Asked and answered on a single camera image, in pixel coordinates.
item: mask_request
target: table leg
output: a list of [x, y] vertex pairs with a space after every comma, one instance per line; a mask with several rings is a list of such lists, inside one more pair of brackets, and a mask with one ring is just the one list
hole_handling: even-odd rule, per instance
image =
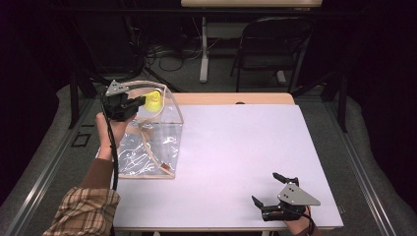
[[207, 29], [207, 20], [206, 17], [203, 17], [202, 22], [202, 51], [203, 51], [203, 58], [202, 58], [202, 68], [200, 71], [200, 83], [206, 83], [208, 81], [208, 73], [209, 73], [209, 56], [208, 56], [208, 29]]

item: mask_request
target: plaid sleeve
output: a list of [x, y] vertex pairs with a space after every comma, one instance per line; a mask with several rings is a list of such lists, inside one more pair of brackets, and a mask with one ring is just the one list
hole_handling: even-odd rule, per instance
[[73, 188], [43, 236], [109, 235], [119, 201], [114, 190]]

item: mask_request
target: hand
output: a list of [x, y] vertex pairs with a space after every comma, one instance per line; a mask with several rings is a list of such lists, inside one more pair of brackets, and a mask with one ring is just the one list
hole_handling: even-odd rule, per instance
[[[110, 121], [111, 130], [113, 132], [114, 142], [119, 147], [120, 142], [126, 132], [126, 127], [135, 118], [136, 114], [123, 122]], [[102, 112], [95, 116], [95, 124], [97, 125], [98, 138], [100, 140], [100, 151], [97, 158], [112, 160], [111, 142], [108, 137], [107, 122]]]
[[[309, 206], [306, 207], [306, 210], [304, 211], [304, 213], [310, 216]], [[301, 216], [297, 220], [291, 220], [291, 221], [284, 220], [284, 223], [287, 225], [292, 235], [297, 235], [301, 231], [309, 227], [310, 220], [304, 216]]]

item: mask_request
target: forearm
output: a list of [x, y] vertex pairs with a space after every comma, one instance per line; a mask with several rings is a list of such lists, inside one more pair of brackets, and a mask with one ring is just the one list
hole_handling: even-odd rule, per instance
[[73, 188], [43, 236], [109, 235], [120, 196], [110, 189]]
[[92, 161], [89, 172], [85, 176], [80, 188], [109, 189], [113, 174], [111, 149], [101, 148], [97, 158]]

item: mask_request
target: clear plastic container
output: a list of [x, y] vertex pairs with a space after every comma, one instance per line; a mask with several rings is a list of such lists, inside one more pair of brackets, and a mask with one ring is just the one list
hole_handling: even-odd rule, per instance
[[118, 148], [120, 178], [175, 178], [184, 120], [166, 85], [136, 81], [129, 98], [146, 96]]

